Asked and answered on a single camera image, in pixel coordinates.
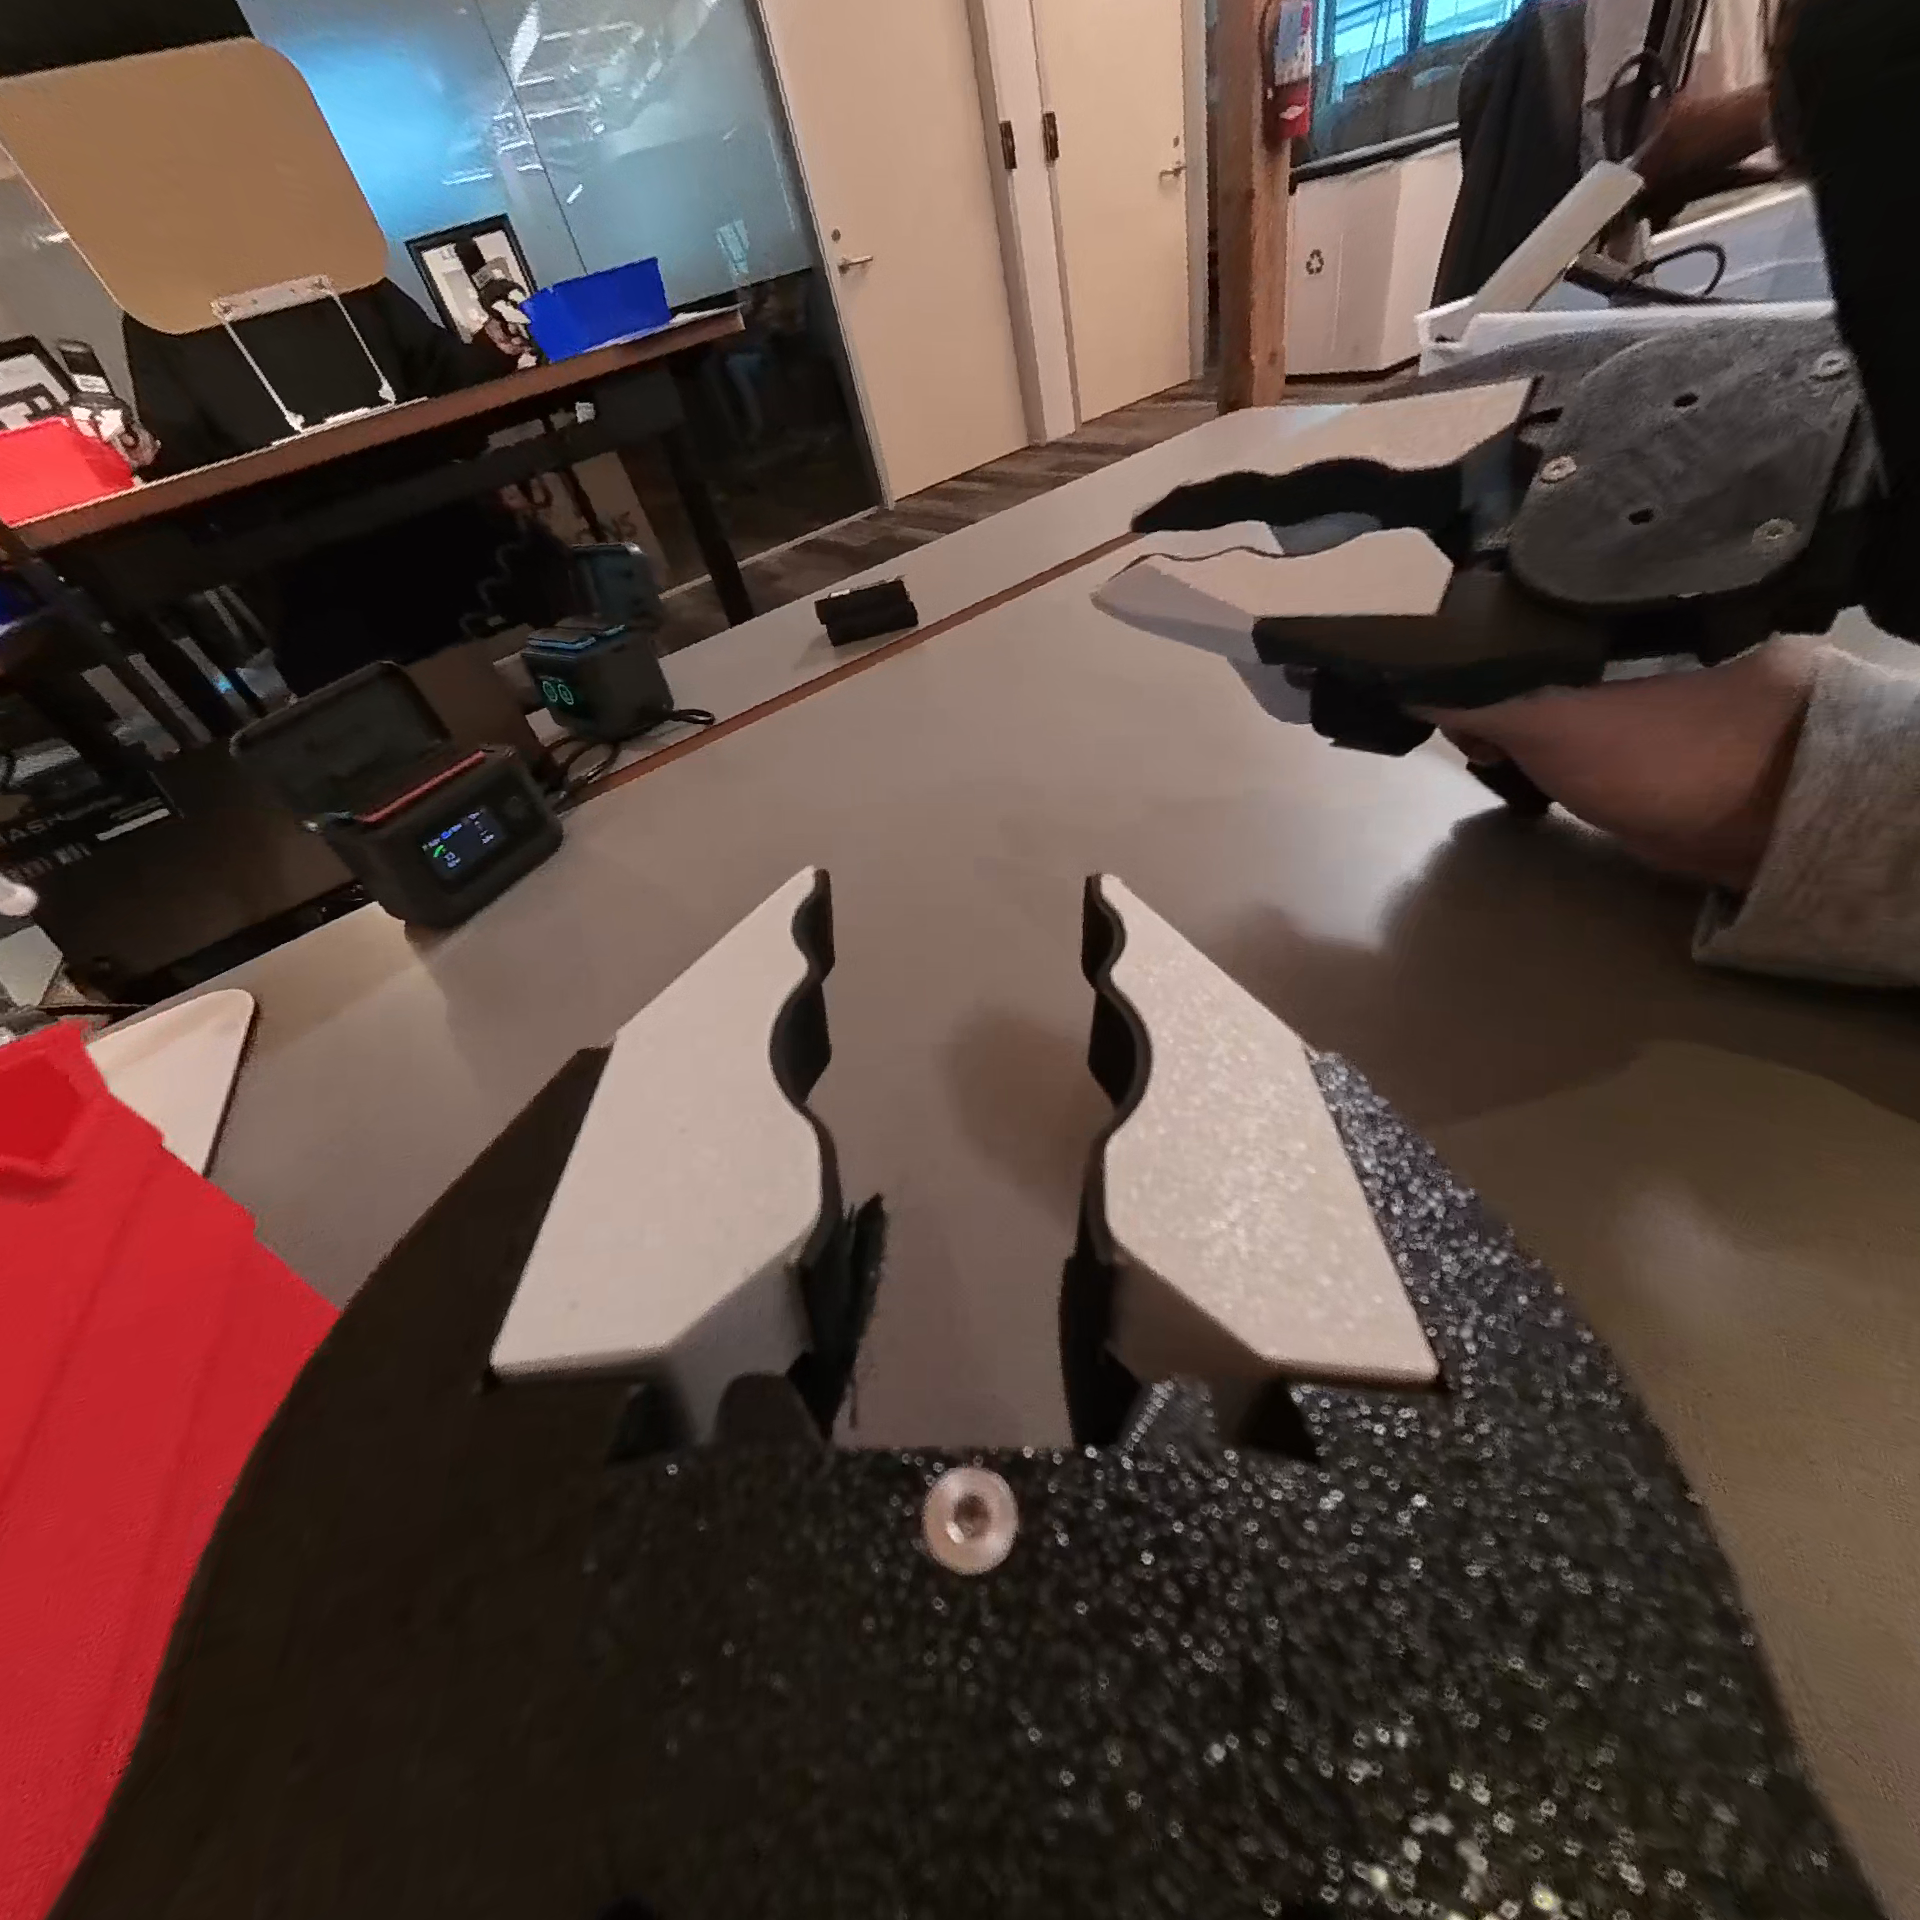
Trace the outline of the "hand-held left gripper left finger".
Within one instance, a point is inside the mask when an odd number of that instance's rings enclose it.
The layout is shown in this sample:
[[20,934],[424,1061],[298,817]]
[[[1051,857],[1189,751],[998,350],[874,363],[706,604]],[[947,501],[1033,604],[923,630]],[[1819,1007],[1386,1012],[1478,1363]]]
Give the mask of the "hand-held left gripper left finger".
[[849,1384],[849,1213],[811,1097],[832,1062],[832,878],[802,868],[607,1050],[502,1320],[502,1384],[630,1380],[709,1440],[736,1380],[832,1435]]

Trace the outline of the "red fire extinguisher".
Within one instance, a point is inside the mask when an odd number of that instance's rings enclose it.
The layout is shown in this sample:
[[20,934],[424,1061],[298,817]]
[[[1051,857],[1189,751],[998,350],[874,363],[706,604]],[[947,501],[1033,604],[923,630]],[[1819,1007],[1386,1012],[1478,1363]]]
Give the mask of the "red fire extinguisher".
[[1260,128],[1271,151],[1311,136],[1318,4],[1268,3],[1260,14]]

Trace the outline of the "beige board with clear stand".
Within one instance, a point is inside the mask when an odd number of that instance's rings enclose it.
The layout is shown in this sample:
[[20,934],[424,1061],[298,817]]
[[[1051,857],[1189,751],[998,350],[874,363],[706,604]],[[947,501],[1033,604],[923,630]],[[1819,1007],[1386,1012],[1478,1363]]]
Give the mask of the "beige board with clear stand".
[[[298,70],[231,38],[1,83],[5,157],[105,293],[185,335],[383,279],[385,235]],[[308,427],[371,419],[398,403]]]

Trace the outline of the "cardboard box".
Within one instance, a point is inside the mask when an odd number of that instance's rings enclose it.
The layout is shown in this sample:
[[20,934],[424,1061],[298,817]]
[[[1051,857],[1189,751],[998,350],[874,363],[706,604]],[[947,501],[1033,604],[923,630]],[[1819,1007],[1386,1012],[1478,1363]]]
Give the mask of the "cardboard box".
[[640,547],[661,588],[674,582],[669,553],[615,454],[538,473],[502,491],[504,505],[541,524],[563,544],[619,542]]

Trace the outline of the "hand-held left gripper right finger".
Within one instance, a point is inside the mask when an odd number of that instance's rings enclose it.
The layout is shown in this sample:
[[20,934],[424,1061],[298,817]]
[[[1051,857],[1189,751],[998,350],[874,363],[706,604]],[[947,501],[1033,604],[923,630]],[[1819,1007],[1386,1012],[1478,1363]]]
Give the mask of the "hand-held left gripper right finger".
[[1430,1394],[1442,1363],[1293,1027],[1118,877],[1083,891],[1083,1423],[1187,1380],[1223,1427],[1293,1388]]

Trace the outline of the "white trash bin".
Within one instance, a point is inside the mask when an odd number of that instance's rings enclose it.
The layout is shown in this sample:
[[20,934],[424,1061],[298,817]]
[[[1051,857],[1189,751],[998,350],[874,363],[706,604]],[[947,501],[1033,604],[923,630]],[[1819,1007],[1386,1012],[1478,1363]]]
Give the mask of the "white trash bin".
[[1458,187],[1458,144],[1447,140],[1291,195],[1291,381],[1383,373],[1417,358]]

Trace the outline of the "white plastic bin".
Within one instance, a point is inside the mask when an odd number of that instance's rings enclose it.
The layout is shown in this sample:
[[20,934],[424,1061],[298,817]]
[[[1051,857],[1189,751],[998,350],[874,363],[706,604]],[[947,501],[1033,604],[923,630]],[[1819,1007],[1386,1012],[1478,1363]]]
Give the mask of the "white plastic bin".
[[1678,293],[1714,293],[1716,307],[1610,310],[1578,281],[1556,288],[1535,312],[1483,319],[1452,338],[1435,310],[1417,321],[1419,372],[1437,373],[1500,348],[1532,348],[1583,335],[1646,335],[1716,321],[1828,321],[1833,312],[1825,254],[1808,189],[1776,183],[1654,242],[1652,279]]

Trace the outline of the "framed picture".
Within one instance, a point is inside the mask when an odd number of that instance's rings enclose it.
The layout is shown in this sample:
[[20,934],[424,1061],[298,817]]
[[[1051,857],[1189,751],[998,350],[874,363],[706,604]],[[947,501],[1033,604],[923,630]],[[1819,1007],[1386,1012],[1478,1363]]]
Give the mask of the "framed picture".
[[444,324],[464,341],[534,293],[515,230],[504,212],[412,235],[404,243]]

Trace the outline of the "red plastic case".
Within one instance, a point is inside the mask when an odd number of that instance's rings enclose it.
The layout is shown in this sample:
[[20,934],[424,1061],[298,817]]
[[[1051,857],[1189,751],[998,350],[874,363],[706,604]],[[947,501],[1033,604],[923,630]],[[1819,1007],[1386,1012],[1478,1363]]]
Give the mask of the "red plastic case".
[[1,1914],[131,1758],[231,1490],[337,1309],[71,1029],[1,1065]]

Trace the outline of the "black panel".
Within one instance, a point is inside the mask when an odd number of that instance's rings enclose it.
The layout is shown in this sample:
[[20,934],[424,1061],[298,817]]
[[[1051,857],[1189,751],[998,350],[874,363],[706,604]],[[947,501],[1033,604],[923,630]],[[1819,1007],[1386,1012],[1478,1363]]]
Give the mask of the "black panel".
[[1,51],[16,67],[71,67],[251,36],[237,3],[5,3]]

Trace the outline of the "cream door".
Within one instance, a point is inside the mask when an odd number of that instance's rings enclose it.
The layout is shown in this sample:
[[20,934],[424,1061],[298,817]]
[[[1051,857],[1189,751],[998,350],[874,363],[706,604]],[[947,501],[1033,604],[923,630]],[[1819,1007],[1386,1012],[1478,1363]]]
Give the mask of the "cream door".
[[1187,4],[1033,4],[1044,169],[1074,414],[1090,423],[1187,381]]
[[764,3],[885,500],[1027,444],[973,38],[958,3]]

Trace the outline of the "person's right forearm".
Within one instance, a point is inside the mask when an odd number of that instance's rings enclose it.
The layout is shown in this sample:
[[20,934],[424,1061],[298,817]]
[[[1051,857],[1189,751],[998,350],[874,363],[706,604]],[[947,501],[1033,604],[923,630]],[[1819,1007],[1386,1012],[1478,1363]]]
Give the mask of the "person's right forearm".
[[1707,967],[1858,991],[1917,987],[1917,681],[1815,652],[1780,810],[1745,894],[1710,894]]

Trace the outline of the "dark power station with display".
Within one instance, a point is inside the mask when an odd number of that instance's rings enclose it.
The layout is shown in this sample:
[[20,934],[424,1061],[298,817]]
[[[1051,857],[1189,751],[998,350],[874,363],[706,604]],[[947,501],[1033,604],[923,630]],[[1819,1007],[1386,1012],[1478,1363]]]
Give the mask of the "dark power station with display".
[[245,725],[231,758],[409,927],[466,925],[563,844],[548,758],[517,707],[460,728],[394,662]]

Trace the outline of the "rounded light board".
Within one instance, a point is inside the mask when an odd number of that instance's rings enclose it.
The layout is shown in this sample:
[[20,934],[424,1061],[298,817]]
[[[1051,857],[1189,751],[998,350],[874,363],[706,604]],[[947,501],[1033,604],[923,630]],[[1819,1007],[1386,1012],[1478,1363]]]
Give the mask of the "rounded light board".
[[168,1153],[206,1176],[258,1027],[243,991],[198,995],[87,1042],[110,1093],[153,1126]]

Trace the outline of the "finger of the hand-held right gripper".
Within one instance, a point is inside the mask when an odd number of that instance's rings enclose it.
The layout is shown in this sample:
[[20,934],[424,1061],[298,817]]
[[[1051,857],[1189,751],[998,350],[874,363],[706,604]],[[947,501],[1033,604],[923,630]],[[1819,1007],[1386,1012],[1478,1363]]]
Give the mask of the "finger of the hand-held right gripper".
[[1267,617],[1426,617],[1452,580],[1447,558],[1417,530],[1307,530],[1289,551],[1272,530],[1166,532],[1100,588],[1093,607],[1145,636],[1230,662],[1271,718],[1307,727],[1309,697],[1263,665],[1254,625]]
[[1521,491],[1520,431],[1537,385],[1520,375],[1358,405],[1255,464],[1172,489],[1133,518],[1133,532],[1364,520],[1380,532],[1478,537]]

